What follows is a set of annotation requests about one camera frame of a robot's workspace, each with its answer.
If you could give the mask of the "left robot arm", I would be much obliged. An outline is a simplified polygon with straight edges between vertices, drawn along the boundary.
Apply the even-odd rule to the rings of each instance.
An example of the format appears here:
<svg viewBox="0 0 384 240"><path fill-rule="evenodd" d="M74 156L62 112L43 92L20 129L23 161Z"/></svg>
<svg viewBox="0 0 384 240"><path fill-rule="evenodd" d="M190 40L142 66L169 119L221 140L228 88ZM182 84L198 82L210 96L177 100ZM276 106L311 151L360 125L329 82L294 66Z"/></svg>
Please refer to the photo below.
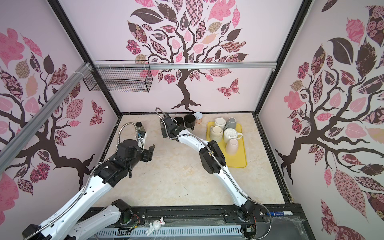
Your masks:
<svg viewBox="0 0 384 240"><path fill-rule="evenodd" d="M135 123L134 128L135 139L119 140L114 154L92 170L86 184L74 197L40 225L31 224L23 231L25 240L87 240L107 226L130 221L131 207L123 200L114 201L84 221L81 217L122 179L131 177L139 162L152 159L155 147L146 150L142 126Z"/></svg>

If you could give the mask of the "all black mug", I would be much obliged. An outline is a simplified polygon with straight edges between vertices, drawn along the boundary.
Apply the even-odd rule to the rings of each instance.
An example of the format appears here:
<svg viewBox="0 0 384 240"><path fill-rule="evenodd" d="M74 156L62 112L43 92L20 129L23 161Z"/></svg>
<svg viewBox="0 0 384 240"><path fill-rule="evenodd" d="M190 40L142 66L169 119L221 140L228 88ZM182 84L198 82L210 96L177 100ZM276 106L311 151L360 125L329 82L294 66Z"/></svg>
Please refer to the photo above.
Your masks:
<svg viewBox="0 0 384 240"><path fill-rule="evenodd" d="M187 129L194 130L196 124L196 117L193 114L188 114L184 116L184 124Z"/></svg>

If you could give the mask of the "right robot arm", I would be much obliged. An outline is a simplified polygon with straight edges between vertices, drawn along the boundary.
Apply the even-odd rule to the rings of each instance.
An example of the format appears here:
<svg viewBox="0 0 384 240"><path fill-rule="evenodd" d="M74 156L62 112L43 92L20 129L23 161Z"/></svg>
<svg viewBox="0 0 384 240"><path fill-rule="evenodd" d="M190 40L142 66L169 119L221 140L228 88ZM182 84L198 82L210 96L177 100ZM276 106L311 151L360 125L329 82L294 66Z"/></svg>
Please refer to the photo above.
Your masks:
<svg viewBox="0 0 384 240"><path fill-rule="evenodd" d="M230 194L234 206L238 208L238 216L241 221L252 220L257 206L265 209L266 215L269 217L269 226L267 231L257 239L265 238L272 229L271 212L265 205L253 200L241 189L232 176L218 143L203 140L185 127L177 125L177 122L159 107L155 108L155 113L160 118L162 133L165 134L166 138L184 144L198 152L205 171L220 179L222 185Z"/></svg>

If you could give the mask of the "pink mug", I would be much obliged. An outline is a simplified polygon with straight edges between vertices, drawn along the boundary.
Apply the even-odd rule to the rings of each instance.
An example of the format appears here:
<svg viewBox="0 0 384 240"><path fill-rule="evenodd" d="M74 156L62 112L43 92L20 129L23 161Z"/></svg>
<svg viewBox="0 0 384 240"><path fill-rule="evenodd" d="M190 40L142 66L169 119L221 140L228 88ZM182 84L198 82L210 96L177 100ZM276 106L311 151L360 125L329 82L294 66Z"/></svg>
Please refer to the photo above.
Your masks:
<svg viewBox="0 0 384 240"><path fill-rule="evenodd" d="M234 156L239 148L238 140L230 139L226 144L226 153L230 156Z"/></svg>

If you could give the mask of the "black mug white base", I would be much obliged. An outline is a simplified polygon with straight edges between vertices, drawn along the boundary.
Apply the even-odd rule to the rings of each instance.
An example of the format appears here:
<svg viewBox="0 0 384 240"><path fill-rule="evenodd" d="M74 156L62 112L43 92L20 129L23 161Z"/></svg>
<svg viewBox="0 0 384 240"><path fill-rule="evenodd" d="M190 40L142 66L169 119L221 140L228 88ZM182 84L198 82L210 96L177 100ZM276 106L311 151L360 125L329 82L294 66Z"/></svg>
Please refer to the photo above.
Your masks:
<svg viewBox="0 0 384 240"><path fill-rule="evenodd" d="M182 117L175 117L174 120L178 126L184 126L184 119Z"/></svg>

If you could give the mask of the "white ribbed mug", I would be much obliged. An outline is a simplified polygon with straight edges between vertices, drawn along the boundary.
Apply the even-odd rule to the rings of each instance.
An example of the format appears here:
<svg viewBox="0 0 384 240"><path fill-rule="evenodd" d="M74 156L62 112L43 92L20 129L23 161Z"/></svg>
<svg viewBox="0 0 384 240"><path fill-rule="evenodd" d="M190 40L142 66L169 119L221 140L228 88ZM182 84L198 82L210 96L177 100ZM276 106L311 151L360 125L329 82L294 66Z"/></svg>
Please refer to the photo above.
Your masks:
<svg viewBox="0 0 384 240"><path fill-rule="evenodd" d="M240 140L243 137L243 133L237 132L235 129L227 128L223 133L224 142L227 144L230 140Z"/></svg>

